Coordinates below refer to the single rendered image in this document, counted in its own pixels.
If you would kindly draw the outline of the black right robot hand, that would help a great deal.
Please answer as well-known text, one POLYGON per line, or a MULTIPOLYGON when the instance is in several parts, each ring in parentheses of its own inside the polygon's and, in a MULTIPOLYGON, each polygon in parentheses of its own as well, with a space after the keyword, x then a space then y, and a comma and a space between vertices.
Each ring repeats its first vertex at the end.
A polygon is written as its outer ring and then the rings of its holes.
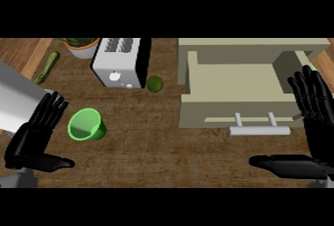
POLYGON ((334 181, 334 96, 320 72, 308 65, 287 81, 303 117, 311 156, 256 155, 250 158, 250 165, 271 171, 280 178, 330 178, 334 181))

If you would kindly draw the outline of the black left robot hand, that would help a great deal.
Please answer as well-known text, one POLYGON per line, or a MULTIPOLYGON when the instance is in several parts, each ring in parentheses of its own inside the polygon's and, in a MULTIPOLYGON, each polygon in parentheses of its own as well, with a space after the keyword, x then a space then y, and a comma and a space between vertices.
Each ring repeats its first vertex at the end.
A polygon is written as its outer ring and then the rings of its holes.
POLYGON ((54 129, 61 121, 68 102, 58 92, 46 93, 30 120, 21 125, 6 148, 6 167, 14 170, 29 168, 54 172, 73 168, 71 159, 46 154, 54 129))

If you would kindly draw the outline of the green cup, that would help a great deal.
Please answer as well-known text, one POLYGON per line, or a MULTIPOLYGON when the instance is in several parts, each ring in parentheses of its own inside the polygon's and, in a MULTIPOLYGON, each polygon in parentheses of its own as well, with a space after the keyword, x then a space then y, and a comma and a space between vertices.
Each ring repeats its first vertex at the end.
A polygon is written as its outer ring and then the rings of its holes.
POLYGON ((70 137, 77 141, 99 140, 107 135, 101 113, 94 108, 79 110, 68 123, 70 137))

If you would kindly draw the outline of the beige open drawer box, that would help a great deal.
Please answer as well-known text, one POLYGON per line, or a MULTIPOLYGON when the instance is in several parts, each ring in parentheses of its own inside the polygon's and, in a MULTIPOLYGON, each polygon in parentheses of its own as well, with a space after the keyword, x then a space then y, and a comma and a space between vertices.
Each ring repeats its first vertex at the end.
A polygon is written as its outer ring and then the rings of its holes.
POLYGON ((311 64, 308 51, 284 51, 274 60, 264 59, 246 64, 204 64, 197 51, 188 52, 187 58, 187 92, 210 101, 228 102, 286 100, 284 95, 293 93, 287 78, 311 64))

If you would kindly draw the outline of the pale grey appliance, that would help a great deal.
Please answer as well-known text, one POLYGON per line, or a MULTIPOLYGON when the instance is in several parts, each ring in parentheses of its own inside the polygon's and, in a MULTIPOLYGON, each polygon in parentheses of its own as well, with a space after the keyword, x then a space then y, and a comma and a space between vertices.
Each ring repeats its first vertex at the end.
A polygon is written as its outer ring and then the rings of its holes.
POLYGON ((0 61, 0 129, 17 132, 30 120, 39 102, 52 90, 43 89, 0 61))

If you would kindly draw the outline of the green cucumber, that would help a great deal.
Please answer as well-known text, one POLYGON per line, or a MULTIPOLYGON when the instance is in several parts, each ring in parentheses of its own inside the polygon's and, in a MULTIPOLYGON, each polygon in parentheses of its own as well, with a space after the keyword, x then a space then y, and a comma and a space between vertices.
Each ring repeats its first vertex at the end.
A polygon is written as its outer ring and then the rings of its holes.
POLYGON ((61 58, 61 53, 58 51, 52 51, 51 55, 49 55, 49 58, 48 58, 48 62, 46 62, 45 68, 43 68, 43 71, 42 71, 40 75, 34 79, 34 83, 37 85, 40 85, 45 82, 46 78, 49 77, 51 70, 52 70, 55 64, 58 63, 60 58, 61 58))

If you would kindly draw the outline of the beige cabinet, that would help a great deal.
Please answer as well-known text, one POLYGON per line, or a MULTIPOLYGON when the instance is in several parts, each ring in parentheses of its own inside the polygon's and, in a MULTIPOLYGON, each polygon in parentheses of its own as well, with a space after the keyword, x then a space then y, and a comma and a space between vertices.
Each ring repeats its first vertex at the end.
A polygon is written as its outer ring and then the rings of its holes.
POLYGON ((222 64, 230 57, 230 63, 246 64, 262 59, 274 60, 284 51, 308 51, 311 61, 329 46, 326 38, 182 38, 178 40, 178 83, 185 85, 187 92, 187 58, 188 52, 197 51, 204 64, 222 64))

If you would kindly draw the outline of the potted plant in white pot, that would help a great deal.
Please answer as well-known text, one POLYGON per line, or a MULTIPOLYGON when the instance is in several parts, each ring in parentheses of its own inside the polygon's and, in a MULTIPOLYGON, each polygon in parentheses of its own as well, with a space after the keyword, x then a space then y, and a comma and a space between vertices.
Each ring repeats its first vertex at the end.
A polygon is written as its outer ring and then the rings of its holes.
POLYGON ((99 38, 61 38, 65 47, 80 59, 91 59, 95 56, 99 38))

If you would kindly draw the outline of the white toaster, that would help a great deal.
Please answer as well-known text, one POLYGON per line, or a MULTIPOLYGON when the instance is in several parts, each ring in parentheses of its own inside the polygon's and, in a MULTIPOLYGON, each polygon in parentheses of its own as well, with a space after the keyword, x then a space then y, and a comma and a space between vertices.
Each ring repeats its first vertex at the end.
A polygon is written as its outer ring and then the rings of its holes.
POLYGON ((105 87, 144 88, 151 60, 151 38, 104 38, 92 70, 105 87))

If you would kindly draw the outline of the dark green avocado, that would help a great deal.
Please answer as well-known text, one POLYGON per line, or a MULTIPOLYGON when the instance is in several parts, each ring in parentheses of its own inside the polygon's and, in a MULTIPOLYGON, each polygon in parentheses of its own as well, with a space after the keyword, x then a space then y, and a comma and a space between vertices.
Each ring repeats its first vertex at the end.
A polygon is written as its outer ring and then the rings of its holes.
POLYGON ((151 76, 148 80, 148 89, 151 92, 159 93, 163 88, 163 80, 159 76, 151 76))

